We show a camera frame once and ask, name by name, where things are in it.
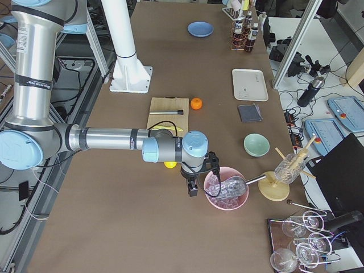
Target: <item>white cable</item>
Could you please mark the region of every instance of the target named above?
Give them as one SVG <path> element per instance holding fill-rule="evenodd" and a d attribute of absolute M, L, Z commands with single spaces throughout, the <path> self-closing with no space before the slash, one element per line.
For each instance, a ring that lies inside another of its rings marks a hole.
<path fill-rule="evenodd" d="M 24 205 L 24 207 L 25 207 L 25 210 L 29 213 L 29 215 L 31 216 L 31 217 L 33 217 L 34 219 L 36 219 L 37 221 L 46 221 L 46 220 L 48 220 L 48 218 L 49 217 L 44 217 L 44 218 L 37 218 L 37 217 L 35 217 L 30 211 L 29 211 L 29 209 L 28 209 L 28 207 L 27 207 L 27 205 Z"/>
<path fill-rule="evenodd" d="M 59 162 L 59 168 L 60 168 L 60 170 L 61 170 L 61 173 L 64 175 L 64 176 L 66 176 L 66 174 L 63 172 L 63 170 L 62 170 L 62 166 L 61 166 L 61 160 L 59 159 L 59 154 L 57 154 L 57 159 L 58 159 L 58 162 Z"/>
<path fill-rule="evenodd" d="M 46 185 L 47 187 L 50 187 L 51 189 L 53 189 L 56 193 L 59 193 L 59 191 L 57 191 L 54 187 L 52 187 L 51 185 L 48 185 L 47 183 L 44 183 L 43 181 L 40 181 L 40 179 L 37 177 L 37 175 L 35 174 L 34 170 L 32 170 L 32 173 L 34 174 L 35 178 L 38 180 L 39 183 L 42 183 L 43 185 Z"/>

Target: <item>white table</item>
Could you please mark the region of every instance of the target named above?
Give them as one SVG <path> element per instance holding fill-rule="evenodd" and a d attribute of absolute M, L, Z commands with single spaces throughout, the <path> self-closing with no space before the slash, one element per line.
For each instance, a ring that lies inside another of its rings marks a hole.
<path fill-rule="evenodd" d="M 293 36 L 296 27 L 299 24 L 299 19 L 295 18 L 269 18 L 269 20 L 270 20 L 271 32 L 275 33 L 276 40 L 286 39 L 289 36 Z M 302 54 L 302 58 L 305 58 L 306 55 L 309 55 L 312 58 L 313 62 L 318 60 L 321 65 L 327 65 L 330 63 L 331 70 L 336 71 L 339 69 L 334 73 L 340 77 L 345 78 L 345 71 L 346 71 L 345 62 L 341 58 L 340 54 L 338 55 L 336 47 L 330 40 L 330 37 L 328 36 L 324 27 L 322 26 L 321 22 L 318 19 L 312 21 L 305 37 L 301 42 L 298 52 Z M 276 73 L 280 63 L 272 60 L 270 62 L 271 62 L 271 67 L 273 69 L 273 73 Z M 298 90 L 298 89 L 305 89 L 308 86 L 308 83 L 313 80 L 313 77 L 311 77 L 308 73 L 300 75 L 300 78 L 301 80 L 298 80 L 297 76 L 295 77 L 286 76 L 279 85 L 278 91 L 281 92 L 280 98 L 283 110 L 298 106 L 297 98 L 299 98 L 303 93 L 303 90 Z M 329 73 L 328 76 L 326 77 L 324 87 L 321 88 L 321 90 L 318 92 L 316 96 L 318 100 L 316 101 L 313 107 L 313 114 L 310 117 L 305 118 L 306 114 L 311 113 L 311 108 L 309 106 L 302 108 L 302 114 L 299 115 L 300 119 L 296 122 L 296 125 L 297 126 L 302 125 L 302 118 L 303 120 L 316 119 L 316 118 L 334 118 L 334 115 L 332 114 L 331 110 L 328 108 L 326 103 L 328 98 L 339 97 L 337 94 L 333 93 L 338 93 L 342 96 L 356 96 L 359 100 L 364 101 L 364 96 L 362 95 L 362 92 L 358 86 L 356 87 L 356 90 L 359 93 L 356 93 L 349 86 L 341 85 L 341 83 L 342 82 L 340 81 L 339 77 L 333 75 L 332 73 Z M 285 90 L 289 92 L 294 92 L 296 90 L 298 91 L 294 93 L 288 93 L 284 92 Z M 303 145 L 305 145 L 307 141 L 308 141 L 308 136 L 307 133 L 305 132 L 305 139 L 303 141 Z M 315 150 L 314 147 L 310 147 L 309 156 L 311 158 L 315 158 L 317 156 L 320 156 L 320 154 Z M 304 183 L 307 181 L 307 177 L 305 175 L 302 175 L 302 181 Z M 320 209 L 330 209 L 315 179 L 310 178 L 305 188 L 312 201 Z M 351 247 L 336 252 L 340 254 L 342 260 L 338 263 L 333 263 L 332 265 L 328 266 L 329 272 L 336 272 L 339 270 L 348 270 L 351 268 L 363 267 L 363 264 L 361 263 L 355 251 Z"/>

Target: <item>tabletop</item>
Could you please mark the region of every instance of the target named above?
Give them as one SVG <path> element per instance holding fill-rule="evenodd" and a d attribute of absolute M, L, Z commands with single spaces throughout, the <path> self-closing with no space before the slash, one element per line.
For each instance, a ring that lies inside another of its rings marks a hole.
<path fill-rule="evenodd" d="M 223 5 L 137 3 L 131 23 L 138 58 L 153 66 L 148 94 L 112 93 L 104 85 L 89 127 L 146 128 L 152 97 L 200 97 L 189 111 L 189 129 L 202 131 L 221 166 L 250 179 L 281 161 L 274 151 L 292 152 L 279 95 L 259 34 L 252 53 L 230 49 L 231 20 Z M 206 38 L 191 36 L 194 21 L 214 25 Z M 263 121 L 242 123 L 233 94 L 235 68 L 259 69 L 269 100 L 256 102 Z M 248 155 L 243 139 L 264 135 L 269 153 Z M 299 181 L 290 199 L 305 204 Z M 208 203 L 202 190 L 189 197 L 179 168 L 146 163 L 140 151 L 90 150 L 72 160 L 29 272 L 271 272 L 267 219 L 297 209 L 273 202 L 250 185 L 243 207 L 230 212 Z"/>

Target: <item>black monitor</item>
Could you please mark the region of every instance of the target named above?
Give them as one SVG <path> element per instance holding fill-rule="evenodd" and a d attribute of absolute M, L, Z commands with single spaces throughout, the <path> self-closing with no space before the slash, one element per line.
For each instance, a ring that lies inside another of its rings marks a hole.
<path fill-rule="evenodd" d="M 349 134 L 312 169 L 336 217 L 358 210 L 364 214 L 364 146 Z M 346 236 L 364 263 L 364 222 L 344 227 Z"/>

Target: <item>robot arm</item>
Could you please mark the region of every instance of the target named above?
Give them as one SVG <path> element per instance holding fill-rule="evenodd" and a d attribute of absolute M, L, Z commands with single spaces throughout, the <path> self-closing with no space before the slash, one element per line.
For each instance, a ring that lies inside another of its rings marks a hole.
<path fill-rule="evenodd" d="M 142 150 L 147 162 L 182 163 L 181 174 L 190 196 L 197 194 L 199 173 L 214 170 L 218 175 L 218 159 L 207 153 L 208 140 L 198 131 L 181 138 L 167 130 L 94 129 L 53 123 L 49 105 L 56 35 L 60 31 L 86 32 L 86 0 L 14 0 L 12 10 L 19 27 L 13 113 L 5 120 L 6 130 L 0 132 L 0 161 L 4 165 L 29 169 L 57 153 L 79 149 Z"/>

